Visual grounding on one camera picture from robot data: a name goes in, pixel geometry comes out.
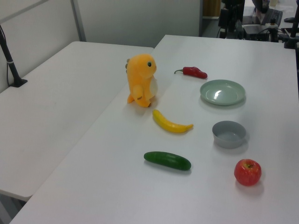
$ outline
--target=gray bowl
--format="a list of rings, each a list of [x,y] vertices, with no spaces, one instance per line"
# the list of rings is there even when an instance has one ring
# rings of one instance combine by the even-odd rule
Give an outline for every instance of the gray bowl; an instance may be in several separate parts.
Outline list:
[[[245,141],[245,128],[234,121],[218,122],[212,132],[215,143],[223,148],[237,148]]]

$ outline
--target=green cucumber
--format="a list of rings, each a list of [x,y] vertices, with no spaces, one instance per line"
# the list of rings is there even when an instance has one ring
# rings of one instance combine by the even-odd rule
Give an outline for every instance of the green cucumber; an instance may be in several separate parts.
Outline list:
[[[179,170],[189,170],[191,168],[191,163],[189,162],[189,160],[172,153],[148,152],[144,154],[144,159],[149,162]]]

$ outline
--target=yellow plush toy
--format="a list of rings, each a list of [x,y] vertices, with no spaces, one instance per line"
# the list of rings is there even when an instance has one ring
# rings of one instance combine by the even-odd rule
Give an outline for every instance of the yellow plush toy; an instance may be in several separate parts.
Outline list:
[[[149,54],[136,55],[126,64],[130,95],[127,102],[134,100],[139,106],[149,107],[150,99],[158,90],[154,73],[157,70],[154,58]]]

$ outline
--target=chili pepper stem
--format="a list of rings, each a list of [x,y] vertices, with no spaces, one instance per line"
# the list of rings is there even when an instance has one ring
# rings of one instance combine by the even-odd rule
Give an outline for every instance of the chili pepper stem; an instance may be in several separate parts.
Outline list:
[[[176,71],[174,72],[174,74],[175,74],[177,71],[181,71],[181,72],[183,72],[183,70],[182,70],[182,69],[180,69],[180,70],[176,70]]]

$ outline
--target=light green plate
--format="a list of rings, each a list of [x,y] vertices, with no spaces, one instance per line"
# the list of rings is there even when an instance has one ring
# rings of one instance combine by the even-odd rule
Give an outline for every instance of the light green plate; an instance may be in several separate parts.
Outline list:
[[[203,99],[216,105],[232,105],[245,98],[245,90],[240,84],[222,79],[203,84],[200,94]]]

